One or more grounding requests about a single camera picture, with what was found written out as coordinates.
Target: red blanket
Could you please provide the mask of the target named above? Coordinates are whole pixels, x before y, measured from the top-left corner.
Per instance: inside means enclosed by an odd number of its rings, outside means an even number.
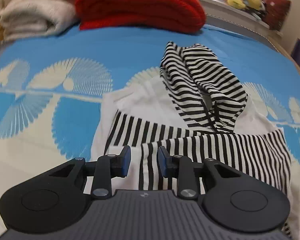
[[[205,23],[198,0],[76,0],[80,29],[146,25],[194,33]]]

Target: folded clothing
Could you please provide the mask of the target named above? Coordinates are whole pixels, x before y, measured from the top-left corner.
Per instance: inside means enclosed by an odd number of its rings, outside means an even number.
[[[145,25],[194,33],[204,25],[198,0],[76,0],[80,29]]]
[[[70,0],[0,0],[6,40],[59,34],[76,21]]]
[[[20,0],[3,11],[5,40],[59,34],[78,18],[74,5],[60,0]]]

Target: folded white blanket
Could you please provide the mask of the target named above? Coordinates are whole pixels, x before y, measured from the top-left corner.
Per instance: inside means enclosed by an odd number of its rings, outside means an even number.
[[[59,34],[77,21],[67,0],[0,0],[6,40]]]

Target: mattress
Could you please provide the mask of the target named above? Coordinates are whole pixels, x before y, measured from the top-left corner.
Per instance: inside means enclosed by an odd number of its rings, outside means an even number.
[[[168,41],[212,49],[258,111],[284,128],[294,156],[292,186],[300,194],[299,74],[261,36],[216,26],[205,25],[196,35],[142,27],[79,31],[74,26],[58,37],[0,45],[0,196],[74,157],[92,161],[102,94],[158,75]],[[300,218],[300,210],[293,212]],[[300,231],[299,220],[295,224]]]

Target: blue fabric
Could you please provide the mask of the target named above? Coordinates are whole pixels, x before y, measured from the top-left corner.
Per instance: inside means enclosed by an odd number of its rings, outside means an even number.
[[[0,120],[14,111],[11,108],[16,102],[9,95],[13,91],[35,91],[38,107],[31,113],[44,111],[49,103],[50,96],[40,97],[40,93],[57,93],[61,96],[51,131],[57,148],[67,158],[79,154],[89,160],[100,118],[101,100],[98,98],[104,92],[123,88],[136,73],[159,66],[168,41],[179,46],[201,43],[209,47],[242,83],[249,82],[271,109],[269,120],[285,128],[289,147],[300,160],[300,124],[295,124],[289,106],[290,98],[296,98],[300,104],[300,76],[293,63],[251,38],[209,25],[197,35],[139,27],[79,31],[78,26],[74,26],[59,37],[16,41],[0,56],[2,75],[4,69],[9,73],[0,76],[0,107],[4,109]],[[14,64],[12,70],[7,67],[9,64]],[[55,80],[57,71],[63,71],[60,80]],[[20,109],[18,113],[26,117],[23,108]],[[4,130],[5,125],[8,126],[1,123],[0,129]],[[73,140],[76,134],[80,142]]]

